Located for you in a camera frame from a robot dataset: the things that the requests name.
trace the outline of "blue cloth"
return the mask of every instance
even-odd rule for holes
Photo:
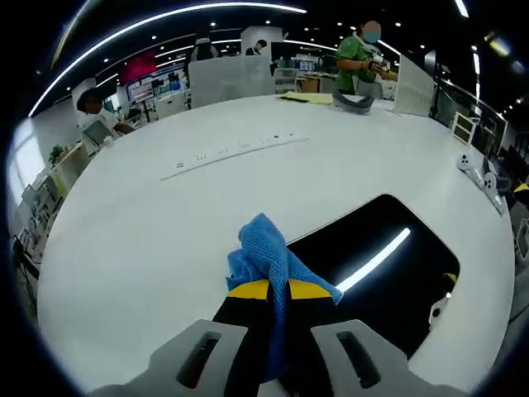
[[[281,232],[263,213],[239,231],[242,249],[228,255],[231,277],[228,289],[251,281],[268,279],[273,288],[274,325],[269,342],[269,358],[265,380],[282,375],[287,365],[284,355],[285,304],[288,279],[307,281],[326,289],[337,304],[342,292],[312,273],[286,246]]]

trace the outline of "person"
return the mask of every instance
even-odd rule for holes
[[[266,46],[268,45],[268,43],[266,42],[266,40],[259,40],[257,41],[257,43],[246,50],[246,54],[247,55],[261,55],[261,50],[264,49]]]
[[[369,51],[371,45],[365,44],[364,25],[360,27],[360,34],[346,37],[338,46],[336,52],[336,66],[338,75],[336,86],[341,93],[355,94],[355,83],[353,76],[358,77],[366,83],[373,83],[376,74],[382,79],[397,81],[398,74],[385,71],[382,66],[373,62],[372,53]]]
[[[105,126],[110,131],[114,130],[121,134],[128,134],[134,131],[134,128],[124,122],[120,122],[111,112],[103,109],[102,99],[96,88],[87,89],[81,94],[77,100],[77,110],[84,113],[79,120],[80,127],[87,125],[94,115],[98,114],[102,116]]]
[[[210,60],[211,58],[218,58],[218,51],[209,40],[208,33],[205,31],[197,33],[197,41],[193,48],[185,55],[183,62],[183,73],[187,79],[189,86],[189,64],[196,60]]]

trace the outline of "white table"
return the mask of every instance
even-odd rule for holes
[[[85,390],[127,382],[150,354],[226,296],[226,255],[266,213],[292,240],[383,193],[401,199],[455,253],[460,279],[410,360],[434,384],[471,390],[508,323],[514,281],[509,216],[455,167],[465,147],[431,119],[246,98],[183,112],[105,148],[50,234],[39,286],[41,330]],[[161,182],[183,156],[258,136],[277,146]]]

